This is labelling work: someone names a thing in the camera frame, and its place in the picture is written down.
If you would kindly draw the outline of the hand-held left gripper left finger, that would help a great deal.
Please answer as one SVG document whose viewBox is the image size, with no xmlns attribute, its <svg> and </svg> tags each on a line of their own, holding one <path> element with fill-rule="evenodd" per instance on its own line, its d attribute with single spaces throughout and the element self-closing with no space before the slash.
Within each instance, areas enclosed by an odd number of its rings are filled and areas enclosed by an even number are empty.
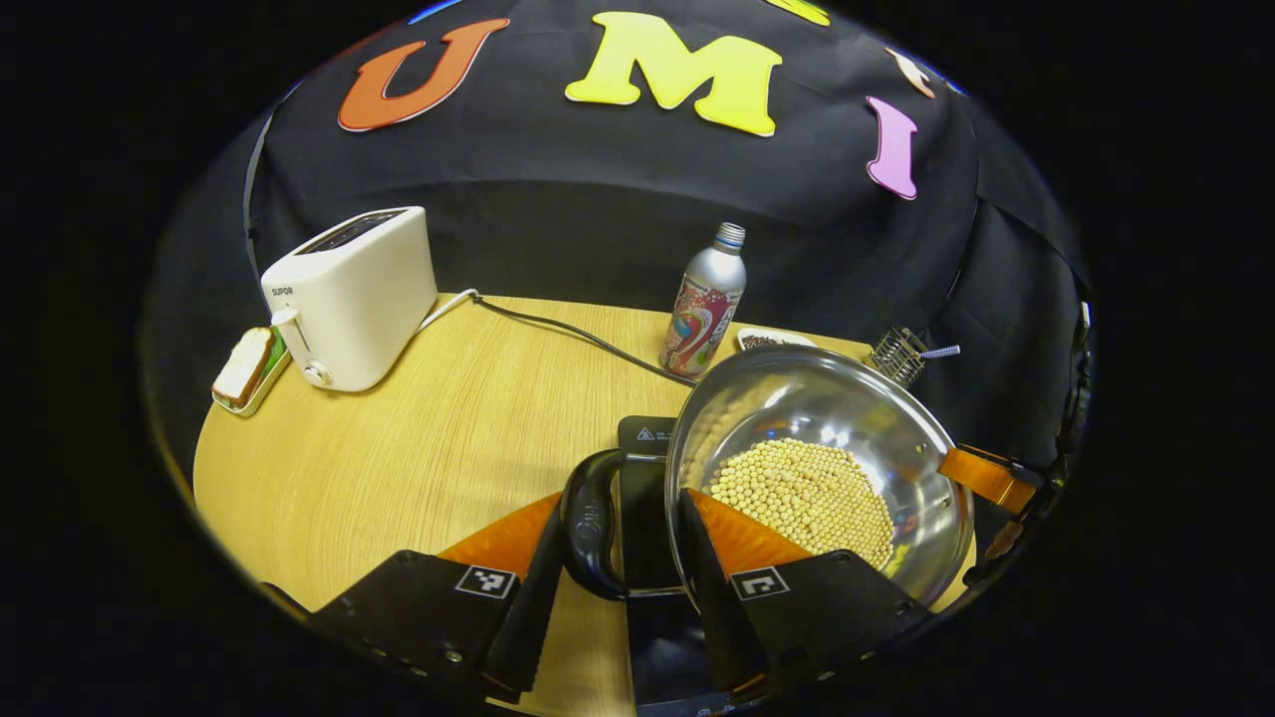
<svg viewBox="0 0 1275 717">
<path fill-rule="evenodd" d="M 428 555 L 400 550 L 307 623 L 391 671 L 459 698 L 536 683 L 562 572 L 555 492 Z"/>
</svg>

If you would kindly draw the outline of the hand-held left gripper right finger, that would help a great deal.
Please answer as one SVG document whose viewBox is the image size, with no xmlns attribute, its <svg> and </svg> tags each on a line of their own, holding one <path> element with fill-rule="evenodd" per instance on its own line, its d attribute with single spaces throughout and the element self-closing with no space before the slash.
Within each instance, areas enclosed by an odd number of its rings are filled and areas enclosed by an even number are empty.
<svg viewBox="0 0 1275 717">
<path fill-rule="evenodd" d="M 919 634 L 932 612 L 856 552 L 810 555 L 695 489 L 678 498 L 680 558 L 717 686 L 775 697 L 833 679 Z"/>
</svg>

